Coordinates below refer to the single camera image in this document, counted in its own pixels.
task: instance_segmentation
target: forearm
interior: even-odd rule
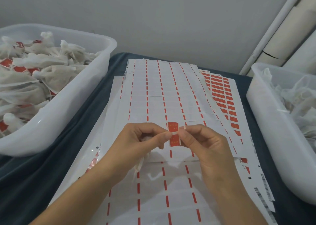
[[[243,186],[222,188],[214,197],[225,225],[267,225]]]
[[[111,175],[97,164],[73,183],[31,225],[87,224],[112,188]]]

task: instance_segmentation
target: wall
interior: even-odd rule
[[[0,0],[0,27],[42,23],[132,52],[238,73],[286,0]]]

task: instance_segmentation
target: translucent plastic container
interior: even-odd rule
[[[31,155],[49,147],[106,75],[110,53],[117,46],[116,41],[107,36],[41,24],[4,27],[0,29],[0,36],[9,36],[16,41],[35,40],[40,39],[43,31],[53,33],[55,46],[60,46],[64,39],[90,53],[104,51],[26,125],[0,139],[0,153],[4,155]]]
[[[274,163],[287,187],[300,199],[316,205],[316,154],[275,92],[262,78],[269,68],[273,85],[292,88],[305,74],[284,68],[255,63],[254,77],[247,99],[269,148]],[[316,90],[316,76],[310,88]]]

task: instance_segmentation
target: thin white pipe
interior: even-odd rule
[[[298,0],[287,0],[285,4],[283,5],[282,9],[272,22],[272,24],[269,26],[266,33],[263,35],[262,39],[260,40],[259,44],[255,48],[255,50],[252,52],[250,58],[247,60],[246,64],[243,66],[243,68],[240,71],[240,75],[246,75],[248,71],[251,68],[251,65],[256,61],[256,59],[259,57],[269,40],[272,38],[276,30],[279,28],[285,17],[288,15],[290,10],[293,8],[295,3]]]

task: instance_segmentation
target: table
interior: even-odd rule
[[[28,224],[47,207],[105,108],[113,77],[124,74],[127,59],[143,58],[156,60],[131,53],[113,55],[106,76],[49,148],[24,158],[0,155],[0,224]],[[252,78],[218,70],[211,73],[236,81],[262,170],[276,200],[274,215],[278,224],[315,224],[316,206],[301,201],[288,190],[264,142],[246,99]]]

